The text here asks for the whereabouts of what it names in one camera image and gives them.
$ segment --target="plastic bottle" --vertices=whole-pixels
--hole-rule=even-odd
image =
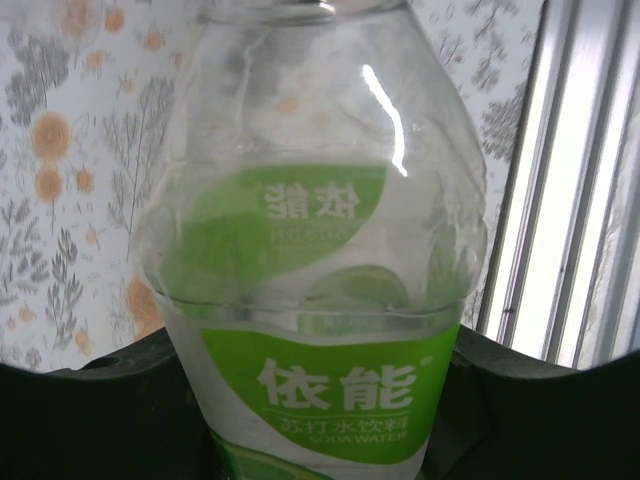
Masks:
[[[397,0],[194,25],[141,272],[230,478],[413,480],[486,246],[484,165]]]

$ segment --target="gray leaf pattern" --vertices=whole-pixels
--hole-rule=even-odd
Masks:
[[[30,370],[37,369],[42,363],[42,355],[40,350],[35,347],[31,347],[24,356],[24,362],[27,364]]]
[[[9,201],[0,208],[0,220],[0,307],[6,307],[21,296],[38,293],[49,272],[39,249],[38,217],[31,214],[30,200]]]
[[[104,141],[120,166],[111,178],[108,213],[113,225],[125,229],[129,238],[135,212],[153,186],[173,91],[173,81],[152,77],[138,98],[136,112],[121,115],[114,111],[103,118]]]
[[[482,23],[474,32],[476,45],[484,46],[485,55],[478,61],[478,67],[471,78],[478,91],[488,93],[500,80],[500,68],[496,65],[507,58],[504,34],[497,28],[499,14],[510,17],[519,12],[514,0],[474,0],[467,4],[471,16],[482,16]]]
[[[526,87],[526,82],[521,83],[512,98],[489,102],[489,109],[482,113],[482,147],[498,160],[511,161]]]
[[[78,322],[74,309],[84,286],[80,284],[71,268],[78,259],[78,249],[71,240],[69,230],[62,228],[58,239],[58,252],[51,262],[53,285],[47,291],[47,307],[45,315],[47,321],[55,327],[53,350],[66,350],[73,337],[73,330]]]
[[[0,363],[5,365],[19,365],[22,351],[16,343],[4,341],[4,329],[0,327]]]
[[[7,39],[14,56],[23,66],[11,75],[5,88],[11,121],[27,126],[33,114],[47,108],[47,91],[59,87],[69,76],[69,54],[53,40],[44,42],[12,30]]]
[[[440,62],[448,72],[455,72],[455,66],[464,61],[466,52],[467,47],[461,34],[454,34],[448,28],[440,32],[440,45],[437,48],[437,53]]]
[[[480,313],[480,307],[482,305],[483,292],[484,292],[484,288],[478,288],[467,299],[466,308],[463,313],[463,322],[466,325],[473,325],[476,319],[478,318],[478,314]]]
[[[127,308],[127,285],[122,279],[116,293],[111,294],[111,305],[108,307],[108,321],[112,327],[112,342],[115,348],[121,348],[125,339],[135,334],[135,321]]]

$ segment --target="black holder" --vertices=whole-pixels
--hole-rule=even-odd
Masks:
[[[462,327],[429,480],[640,478],[640,354],[576,372]],[[215,450],[164,330],[78,371],[0,365],[0,479],[212,480]]]

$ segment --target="lime slice graphic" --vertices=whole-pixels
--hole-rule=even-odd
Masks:
[[[390,270],[372,265],[347,268],[311,287],[300,304],[307,313],[300,315],[298,329],[316,335],[380,331],[389,317],[385,312],[408,304],[404,284]]]
[[[240,447],[211,433],[234,480],[331,480],[266,453]]]

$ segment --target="bottle label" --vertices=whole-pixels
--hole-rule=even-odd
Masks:
[[[181,358],[203,355],[194,375],[206,355],[213,361],[201,379],[212,390],[194,391],[232,478],[322,479],[375,465],[372,478],[405,480],[419,470],[462,296],[449,245],[409,266],[391,255],[388,243],[417,247],[429,234],[419,219],[401,232],[384,224],[397,221],[381,201],[388,174],[335,164],[245,170],[197,199],[165,252],[164,298],[182,317],[167,325],[198,332],[189,351],[176,347]],[[402,278],[406,270],[415,275]],[[412,279],[428,279],[429,290],[410,292]],[[417,318],[394,313],[428,312],[431,297],[455,301]],[[268,310],[279,301],[282,312]]]
[[[280,435],[335,458],[392,465],[425,445],[457,331],[350,345],[248,330],[201,336],[224,381]]]
[[[386,172],[285,165],[226,178],[196,202],[180,261],[235,289],[308,266],[360,230],[378,206]]]

